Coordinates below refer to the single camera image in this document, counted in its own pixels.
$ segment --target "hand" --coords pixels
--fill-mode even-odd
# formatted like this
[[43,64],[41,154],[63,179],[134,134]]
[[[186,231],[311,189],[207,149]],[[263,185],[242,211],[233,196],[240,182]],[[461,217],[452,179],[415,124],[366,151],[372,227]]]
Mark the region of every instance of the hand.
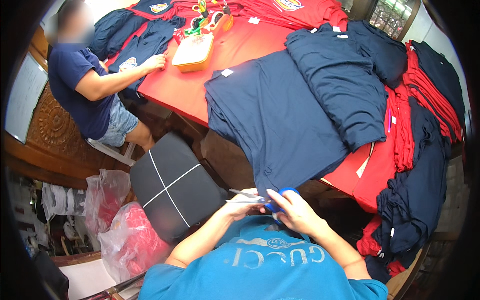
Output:
[[143,64],[140,65],[140,67],[144,68],[147,74],[150,74],[157,69],[165,69],[165,62],[165,55],[158,54],[147,59]]
[[294,191],[285,191],[283,195],[280,195],[267,189],[267,193],[278,206],[285,210],[285,213],[278,213],[277,217],[291,230],[313,236],[328,228],[327,222],[320,218],[310,205]]
[[107,73],[109,73],[107,66],[105,63],[101,60],[98,61],[100,63],[100,67],[102,67]]
[[[257,189],[243,189],[242,192],[246,192],[253,195],[258,195]],[[248,199],[247,196],[237,194],[232,199],[239,199],[245,198]],[[219,209],[219,212],[231,217],[234,221],[242,220],[245,216],[254,210],[259,210],[261,213],[265,213],[265,207],[263,204],[257,203],[235,203],[235,202],[227,202],[225,203],[222,208]]]

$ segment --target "wooden door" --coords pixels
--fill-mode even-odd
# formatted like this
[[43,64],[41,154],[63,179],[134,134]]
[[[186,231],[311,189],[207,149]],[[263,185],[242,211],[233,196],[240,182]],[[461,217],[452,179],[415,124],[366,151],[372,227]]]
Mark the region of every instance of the wooden door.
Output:
[[[48,43],[41,27],[30,43],[29,51],[47,69]],[[86,189],[85,179],[100,168],[129,167],[92,148],[81,137],[71,118],[55,100],[47,83],[34,110],[26,143],[4,131],[5,162],[24,176],[66,187]]]

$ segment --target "navy t-shirt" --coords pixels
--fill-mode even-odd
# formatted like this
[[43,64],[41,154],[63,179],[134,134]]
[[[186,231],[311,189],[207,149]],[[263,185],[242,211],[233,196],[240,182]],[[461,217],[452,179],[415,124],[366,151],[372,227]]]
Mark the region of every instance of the navy t-shirt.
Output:
[[100,66],[98,57],[87,48],[77,52],[53,48],[48,59],[48,80],[53,96],[70,113],[85,137],[98,140],[107,132],[110,107],[115,95],[90,101],[75,91],[80,79],[90,69],[100,76],[108,74]]
[[342,299],[385,300],[387,287],[373,279],[347,279],[342,267],[309,240],[265,230],[270,216],[233,223],[218,248],[187,268],[151,267],[139,300]]

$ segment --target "pink pen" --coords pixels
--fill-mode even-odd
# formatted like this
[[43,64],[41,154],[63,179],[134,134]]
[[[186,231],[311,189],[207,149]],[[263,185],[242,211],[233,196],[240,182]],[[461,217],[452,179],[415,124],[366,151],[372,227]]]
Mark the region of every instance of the pink pen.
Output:
[[388,133],[390,133],[390,126],[392,126],[392,112],[388,109]]

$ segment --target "window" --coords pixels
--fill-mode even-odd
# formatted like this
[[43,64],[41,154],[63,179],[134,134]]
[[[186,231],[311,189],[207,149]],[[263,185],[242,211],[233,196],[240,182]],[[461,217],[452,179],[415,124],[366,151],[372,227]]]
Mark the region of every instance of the window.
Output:
[[391,38],[398,39],[403,30],[406,33],[410,17],[414,18],[420,0],[378,0],[370,18],[370,24],[385,31]]

